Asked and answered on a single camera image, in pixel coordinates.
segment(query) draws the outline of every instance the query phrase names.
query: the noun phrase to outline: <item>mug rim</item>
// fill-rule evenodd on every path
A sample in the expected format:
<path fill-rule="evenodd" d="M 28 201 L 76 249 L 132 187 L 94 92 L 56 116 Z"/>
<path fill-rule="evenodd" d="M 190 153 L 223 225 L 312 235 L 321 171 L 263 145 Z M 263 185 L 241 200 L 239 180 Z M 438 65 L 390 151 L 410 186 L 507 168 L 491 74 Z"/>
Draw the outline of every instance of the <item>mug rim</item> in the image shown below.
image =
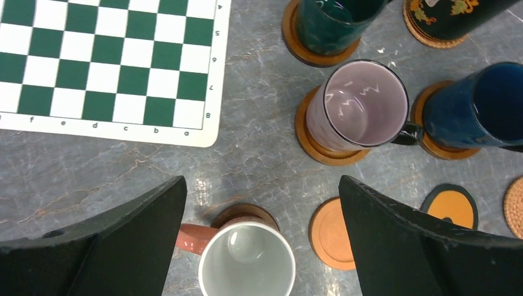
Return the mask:
<path fill-rule="evenodd" d="M 209 243 L 207 244 L 207 246 L 204 249 L 204 252 L 202 253 L 202 256 L 200 257 L 200 263 L 199 263 L 199 266 L 198 266 L 198 282 L 200 284 L 200 290 L 202 290 L 202 293 L 204 294 L 204 296 L 209 296 L 209 294 L 207 293 L 207 290 L 205 290 L 205 285 L 203 283 L 203 273 L 204 273 L 205 257 L 207 257 L 207 254 L 208 254 L 208 251 L 210 249 L 210 246 L 212 246 L 218 240 L 219 237 L 221 237 L 225 233 L 229 232 L 231 229 L 236 228 L 236 227 L 240 227 L 240 226 L 256 226 L 256 227 L 259 227 L 259 228 L 263 228 L 263 229 L 269 231 L 270 233 L 274 234 L 282 242 L 282 244 L 285 246 L 285 248 L 287 249 L 288 254 L 290 255 L 290 261 L 292 263 L 292 278 L 291 278 L 289 287 L 287 289 L 287 292 L 285 294 L 285 296 L 289 296 L 290 292 L 292 291 L 292 288 L 294 286 L 294 281 L 295 281 L 295 278 L 296 278 L 296 260 L 294 258 L 294 253 L 292 251 L 292 248 L 290 247 L 290 245 L 289 245 L 288 241 L 285 239 L 285 237 L 283 237 L 279 231 L 275 230 L 271 226 L 268 226 L 268 225 L 265 225 L 265 224 L 263 224 L 261 222 L 256 222 L 256 221 L 242 221 L 242 222 L 238 222 L 238 223 L 234 223 L 234 224 L 231 224 L 229 226 L 226 226 L 226 227 L 220 229 L 213 236 L 213 238 L 209 241 Z"/>
<path fill-rule="evenodd" d="M 487 71 L 491 70 L 492 68 L 501 66 L 501 65 L 518 65 L 518 66 L 523 66 L 522 64 L 517 63 L 517 62 L 504 61 L 504 62 L 497 62 L 495 64 L 491 64 L 491 65 L 481 69 L 479 72 L 477 72 L 477 75 L 474 78 L 474 84 L 472 85 L 470 108 L 472 109 L 472 115 L 474 116 L 474 120 L 476 121 L 477 125 L 481 128 L 481 130 L 487 136 L 490 136 L 490 137 L 492 137 L 492 139 L 496 139 L 497 141 L 500 141 L 503 144 L 510 145 L 512 141 L 505 141 L 503 139 L 500 139 L 499 137 L 494 136 L 489 130 L 486 129 L 486 127 L 483 125 L 483 123 L 481 123 L 481 121 L 478 118 L 479 114 L 476 112 L 477 111 L 476 108 L 474 108 L 474 101 L 476 99 L 477 85 L 478 85 L 479 80 L 485 75 L 485 73 Z"/>
<path fill-rule="evenodd" d="M 385 6 L 388 3 L 389 2 L 387 0 L 383 0 L 383 4 L 381 4 L 380 8 L 376 11 L 376 13 L 374 13 L 369 18 L 366 18 L 364 20 L 360 20 L 359 22 L 344 22 L 342 20 L 339 20 L 337 18 L 334 18 L 334 17 L 330 16 L 325 11 L 323 11 L 323 9 L 320 6 L 318 6 L 318 5 L 315 5 L 315 6 L 316 6 L 316 9 L 318 9 L 323 15 L 325 15 L 326 17 L 328 17 L 329 19 L 331 19 L 334 22 L 341 23 L 341 24 L 344 24 L 344 25 L 361 25 L 363 23 L 372 22 L 372 20 L 374 20 L 382 12 L 383 8 L 385 8 Z"/>
<path fill-rule="evenodd" d="M 403 120 L 403 125 L 400 127 L 400 129 L 388 140 L 386 141 L 383 141 L 381 143 L 378 143 L 378 144 L 375 144 L 375 145 L 368 145 L 368 144 L 362 144 L 362 143 L 358 143 L 358 142 L 355 142 L 349 138 L 347 138 L 346 136 L 344 136 L 335 126 L 334 124 L 332 124 L 332 120 L 331 118 L 329 117 L 329 114 L 327 113 L 327 106 L 325 104 L 325 94 L 327 92 L 327 87 L 329 86 L 329 82 L 331 82 L 331 79 L 332 77 L 341 69 L 343 68 L 344 66 L 348 65 L 348 64 L 353 64 L 355 62 L 367 62 L 367 63 L 371 63 L 371 64 L 376 64 L 378 66 L 381 66 L 382 68 L 384 68 L 385 70 L 387 70 L 389 73 L 391 73 L 397 80 L 398 82 L 400 83 L 400 85 L 402 86 L 402 89 L 403 89 L 403 93 L 405 94 L 405 101 L 406 101 L 406 112 L 405 112 L 405 119 Z M 325 116 L 327 116 L 327 121 L 329 122 L 329 125 L 331 126 L 331 128 L 334 130 L 334 132 L 340 137 L 342 138 L 342 140 L 344 140 L 345 142 L 348 142 L 349 144 L 352 144 L 354 146 L 358 146 L 358 147 L 363 147 L 363 148 L 373 148 L 373 147 L 378 147 L 378 146 L 381 146 L 383 144 L 386 144 L 386 143 L 390 143 L 392 141 L 394 141 L 394 139 L 400 134 L 400 132 L 402 131 L 402 128 L 405 126 L 406 122 L 407 122 L 407 119 L 408 119 L 408 115 L 410 113 L 410 103 L 409 103 L 409 99 L 408 99 L 408 93 L 407 93 L 407 89 L 405 88 L 405 85 L 403 84 L 403 81 L 400 79 L 400 77 L 394 73 L 394 71 L 392 71 L 392 69 L 390 69 L 389 67 L 385 66 L 384 64 L 380 63 L 380 62 L 377 62 L 375 60 L 369 60 L 369 59 L 356 59 L 356 60 L 349 60 L 348 62 L 342 64 L 341 66 L 339 66 L 336 70 L 334 70 L 334 72 L 331 73 L 331 75 L 327 78 L 326 82 L 325 82 L 325 87 L 323 88 L 323 96 L 322 96 L 322 100 L 323 100 L 323 112 L 325 113 Z"/>

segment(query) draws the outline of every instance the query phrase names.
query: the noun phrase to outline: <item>coaster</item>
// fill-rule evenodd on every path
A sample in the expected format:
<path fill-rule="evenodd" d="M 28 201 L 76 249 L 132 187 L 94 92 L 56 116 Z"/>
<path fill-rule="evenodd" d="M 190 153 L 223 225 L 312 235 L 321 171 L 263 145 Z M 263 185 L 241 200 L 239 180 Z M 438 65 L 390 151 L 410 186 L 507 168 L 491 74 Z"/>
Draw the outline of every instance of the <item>coaster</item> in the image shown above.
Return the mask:
<path fill-rule="evenodd" d="M 316 140 L 309 133 L 307 128 L 307 107 L 309 103 L 314 98 L 314 94 L 318 90 L 319 86 L 312 91 L 310 91 L 303 101 L 298 106 L 298 111 L 296 111 L 295 126 L 296 136 L 298 137 L 298 142 L 302 149 L 309 155 L 312 159 L 316 160 L 319 163 L 324 165 L 332 166 L 341 166 L 341 165 L 351 165 L 360 161 L 365 155 L 367 155 L 370 150 L 358 150 L 358 151 L 331 151 L 322 145 L 318 144 Z"/>
<path fill-rule="evenodd" d="M 461 186 L 454 184 L 436 186 L 421 205 L 421 211 L 441 220 L 477 230 L 476 202 Z"/>
<path fill-rule="evenodd" d="M 283 36 L 283 41 L 285 42 L 287 49 L 296 59 L 312 67 L 326 68 L 343 62 L 354 53 L 360 44 L 359 38 L 344 52 L 337 55 L 315 54 L 314 52 L 308 50 L 307 47 L 305 47 L 300 41 L 296 31 L 298 4 L 300 4 L 300 0 L 291 0 L 287 5 L 287 8 L 285 8 L 283 19 L 281 21 L 281 33 Z"/>
<path fill-rule="evenodd" d="M 503 212 L 510 230 L 516 237 L 523 239 L 523 177 L 515 180 L 508 188 Z"/>
<path fill-rule="evenodd" d="M 410 33 L 416 38 L 419 42 L 425 44 L 426 46 L 439 48 L 439 49 L 447 49 L 455 47 L 459 44 L 461 44 L 465 39 L 468 38 L 468 35 L 465 35 L 463 37 L 460 37 L 458 39 L 454 40 L 442 40 L 433 38 L 426 33 L 424 33 L 416 24 L 416 22 L 412 19 L 412 16 L 409 12 L 409 0 L 403 1 L 403 19 L 405 21 L 405 24 L 407 25 L 407 29 L 410 31 Z"/>
<path fill-rule="evenodd" d="M 416 99 L 413 105 L 413 111 L 411 113 L 412 120 L 421 125 L 423 125 L 423 107 L 425 106 L 425 103 L 430 98 L 431 95 L 436 93 L 438 90 L 448 86 L 449 84 L 452 84 L 451 80 L 441 81 L 438 83 L 435 83 L 428 88 L 424 89 Z M 425 133 L 425 136 L 423 137 L 423 141 L 421 141 L 420 146 L 427 152 L 428 154 L 431 154 L 434 157 L 446 159 L 446 160 L 457 160 L 457 159 L 464 159 L 473 156 L 474 154 L 479 152 L 479 148 L 477 149 L 461 149 L 461 148 L 450 148 L 450 147 L 444 147 L 440 144 L 436 143 L 428 133 Z"/>
<path fill-rule="evenodd" d="M 323 263 L 340 270 L 356 269 L 339 197 L 328 200 L 315 211 L 309 225 L 309 240 Z"/>
<path fill-rule="evenodd" d="M 226 208 L 212 221 L 211 227 L 219 229 L 225 225 L 225 223 L 240 217 L 255 217 L 262 219 L 264 222 L 279 231 L 276 219 L 274 219 L 274 217 L 265 209 L 251 203 L 239 203 Z"/>

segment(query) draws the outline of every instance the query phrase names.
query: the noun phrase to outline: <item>chessboard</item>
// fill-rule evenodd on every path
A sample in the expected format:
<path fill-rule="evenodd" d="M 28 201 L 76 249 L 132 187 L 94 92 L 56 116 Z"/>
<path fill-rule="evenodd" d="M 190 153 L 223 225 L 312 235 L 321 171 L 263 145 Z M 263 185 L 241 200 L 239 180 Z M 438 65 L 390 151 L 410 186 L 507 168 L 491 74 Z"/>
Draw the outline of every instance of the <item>chessboard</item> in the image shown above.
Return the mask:
<path fill-rule="evenodd" d="M 0 0 L 0 128 L 218 136 L 231 0 Z"/>

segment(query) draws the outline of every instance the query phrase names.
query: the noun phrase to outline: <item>purple mug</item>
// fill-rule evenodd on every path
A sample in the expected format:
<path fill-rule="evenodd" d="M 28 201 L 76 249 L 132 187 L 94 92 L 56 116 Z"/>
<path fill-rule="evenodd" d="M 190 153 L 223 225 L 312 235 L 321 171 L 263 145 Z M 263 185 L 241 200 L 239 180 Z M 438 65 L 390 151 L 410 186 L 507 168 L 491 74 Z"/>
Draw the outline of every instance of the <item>purple mug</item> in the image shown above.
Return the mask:
<path fill-rule="evenodd" d="M 319 87 L 307 109 L 307 128 L 332 151 L 392 142 L 416 145 L 423 127 L 407 121 L 407 91 L 396 74 L 373 60 L 343 64 Z"/>

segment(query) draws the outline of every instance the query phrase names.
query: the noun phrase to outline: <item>blue mug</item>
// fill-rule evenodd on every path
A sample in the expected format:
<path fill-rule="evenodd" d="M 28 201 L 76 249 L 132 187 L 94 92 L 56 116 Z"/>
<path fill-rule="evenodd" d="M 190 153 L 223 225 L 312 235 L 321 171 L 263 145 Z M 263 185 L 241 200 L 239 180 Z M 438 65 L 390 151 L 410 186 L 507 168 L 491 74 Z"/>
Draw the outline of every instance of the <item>blue mug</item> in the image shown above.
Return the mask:
<path fill-rule="evenodd" d="M 523 65 L 493 64 L 433 94 L 423 108 L 427 134 L 452 148 L 523 145 Z"/>

